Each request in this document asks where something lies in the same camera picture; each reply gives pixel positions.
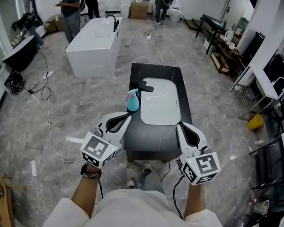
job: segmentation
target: floor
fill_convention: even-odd
[[[12,176],[13,185],[24,185],[26,192],[14,192],[15,216],[20,223],[37,210],[44,208],[36,194],[28,163],[36,160],[39,190],[46,204],[55,205],[60,198],[70,198],[81,178],[82,162],[66,163],[81,159],[80,144],[69,142],[69,137],[84,138],[97,121],[105,114],[126,110],[126,92],[133,62],[158,64],[160,56],[143,32],[153,29],[151,19],[126,20],[122,24],[124,38],[111,80],[100,78],[79,79],[74,77],[68,62],[64,33],[45,37],[47,46],[42,49],[47,59],[48,79],[52,91],[49,101],[40,99],[40,92],[23,91],[18,96],[7,95],[0,109],[0,173]],[[194,126],[202,130],[208,143],[217,151],[221,173],[206,183],[205,198],[208,209],[214,211],[224,226],[240,226],[240,219],[248,211],[248,201],[253,198],[250,187],[255,182],[255,164],[249,153],[254,149],[258,136],[247,129],[246,121],[236,117],[244,111],[243,103],[235,92],[229,92],[232,80],[219,74],[209,55],[205,55],[204,38],[195,38],[195,31],[184,23],[172,23],[167,19],[164,25],[151,32],[153,44],[162,55],[167,66],[180,67],[184,76],[187,96]],[[130,47],[124,47],[133,36]],[[26,87],[36,83],[42,87],[45,61],[38,53],[31,65],[23,72]],[[110,164],[104,167],[104,194],[125,187],[126,181],[137,177],[143,162],[127,163],[125,152],[120,152]],[[168,171],[168,164],[153,163],[159,176]],[[171,172],[163,180],[170,207],[176,212],[172,190],[181,174],[175,162]],[[185,207],[189,184],[184,178],[176,189],[177,205]],[[50,215],[53,207],[47,206],[25,220],[26,226],[40,227]]]

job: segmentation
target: black faucet on bathtub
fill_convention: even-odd
[[[114,32],[117,30],[118,26],[119,26],[119,20],[116,20],[115,16],[112,14],[109,14],[106,16],[106,18],[108,18],[109,16],[114,17],[115,21],[114,21]]]

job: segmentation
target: jeans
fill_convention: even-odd
[[[158,191],[164,194],[162,183],[155,172],[145,171],[140,175],[140,182],[142,184],[141,190],[143,191]]]
[[[80,23],[80,11],[77,11],[63,19],[64,33],[69,43],[71,43],[76,35],[80,32]]]
[[[164,0],[158,0],[158,2],[157,2],[157,8],[156,8],[157,23],[160,22],[160,11],[161,11],[161,9],[163,9],[162,20],[164,21],[166,14],[167,14],[167,10],[169,9],[169,6],[165,5]]]
[[[94,17],[93,11],[96,17],[100,17],[97,0],[85,0],[85,3],[89,9],[89,19],[93,19]]]
[[[28,29],[28,31],[29,31],[29,34],[30,34],[30,35],[34,35],[34,36],[35,36],[35,39],[37,40],[39,46],[44,45],[43,39],[41,38],[41,36],[40,36],[40,35],[37,33],[37,31],[36,31],[36,25],[35,25],[35,24],[33,24],[33,25]]]

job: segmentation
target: white sneaker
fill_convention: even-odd
[[[128,184],[127,184],[127,187],[128,188],[135,188],[136,187],[136,184],[134,183],[133,180],[129,180]]]
[[[152,172],[152,166],[151,166],[151,164],[149,164],[149,163],[145,163],[144,164],[144,166],[143,166],[143,171],[145,171],[145,172]]]

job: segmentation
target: door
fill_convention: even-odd
[[[243,17],[247,0],[230,0],[222,20],[226,20],[226,29],[231,30],[233,24],[236,26]]]

